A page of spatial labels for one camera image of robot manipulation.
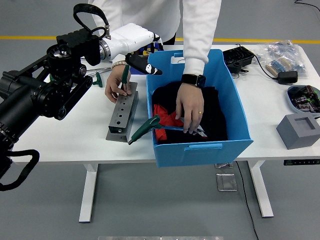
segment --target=power adapter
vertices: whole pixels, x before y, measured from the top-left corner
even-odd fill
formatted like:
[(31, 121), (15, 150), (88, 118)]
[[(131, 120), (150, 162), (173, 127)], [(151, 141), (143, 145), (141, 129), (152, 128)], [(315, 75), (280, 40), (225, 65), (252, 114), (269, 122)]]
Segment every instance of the power adapter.
[(279, 84), (294, 84), (298, 82), (298, 72), (297, 71), (281, 71), (278, 73), (277, 80)]

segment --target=wristwatch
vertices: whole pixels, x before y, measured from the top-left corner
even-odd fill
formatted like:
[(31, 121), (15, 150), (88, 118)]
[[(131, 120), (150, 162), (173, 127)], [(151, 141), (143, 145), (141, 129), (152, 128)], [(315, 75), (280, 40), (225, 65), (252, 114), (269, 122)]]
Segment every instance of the wristwatch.
[(198, 88), (203, 89), (206, 84), (206, 77), (203, 75), (192, 75), (192, 74), (183, 74), (181, 77), (181, 82), (185, 84), (192, 84)]

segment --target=yellow floor line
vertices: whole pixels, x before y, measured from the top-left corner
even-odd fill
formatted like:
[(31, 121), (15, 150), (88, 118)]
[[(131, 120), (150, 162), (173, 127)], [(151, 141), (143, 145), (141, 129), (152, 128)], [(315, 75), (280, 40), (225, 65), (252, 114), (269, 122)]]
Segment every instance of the yellow floor line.
[(0, 36), (0, 40), (56, 40), (55, 36)]
[[(0, 40), (56, 40), (55, 36), (0, 36)], [(183, 37), (176, 37), (177, 42), (182, 42)], [(251, 39), (251, 38), (214, 38), (213, 42), (225, 43), (270, 43), (281, 39)], [(320, 44), (320, 40), (291, 40), (294, 44)]]
[[(178, 42), (182, 42), (183, 37), (177, 37), (175, 39)], [(251, 39), (251, 38), (214, 38), (213, 42), (225, 42), (225, 43), (270, 43), (276, 42), (283, 39)], [(291, 40), (294, 44), (320, 44), (320, 40), (302, 40), (295, 39)]]

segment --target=white sleeve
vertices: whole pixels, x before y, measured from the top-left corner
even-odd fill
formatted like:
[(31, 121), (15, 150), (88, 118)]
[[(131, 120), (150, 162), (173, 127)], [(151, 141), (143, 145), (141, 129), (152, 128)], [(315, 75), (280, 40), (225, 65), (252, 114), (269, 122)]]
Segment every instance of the white sleeve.
[[(109, 22), (110, 32), (123, 26), (122, 21), (122, 1), (121, 0), (88, 0), (88, 4), (95, 5), (100, 8)], [(101, 17), (92, 15), (97, 27), (104, 27), (105, 23)], [(126, 57), (119, 54), (112, 62), (124, 61)]]
[(182, 0), (184, 74), (202, 75), (208, 63), (221, 0)]

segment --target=table leg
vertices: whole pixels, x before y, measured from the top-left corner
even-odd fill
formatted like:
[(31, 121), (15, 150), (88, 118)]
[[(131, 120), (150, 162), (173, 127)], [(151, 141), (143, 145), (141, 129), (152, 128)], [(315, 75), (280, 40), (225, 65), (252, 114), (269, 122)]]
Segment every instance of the table leg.
[(249, 160), (248, 165), (251, 172), (256, 196), (258, 198), (261, 215), (263, 218), (273, 217), (274, 213), (271, 208), (265, 182), (261, 174), (260, 167), (264, 160)]
[(90, 223), (92, 206), (94, 202), (95, 186), (98, 173), (98, 164), (84, 164), (86, 178), (83, 190), (79, 222)]

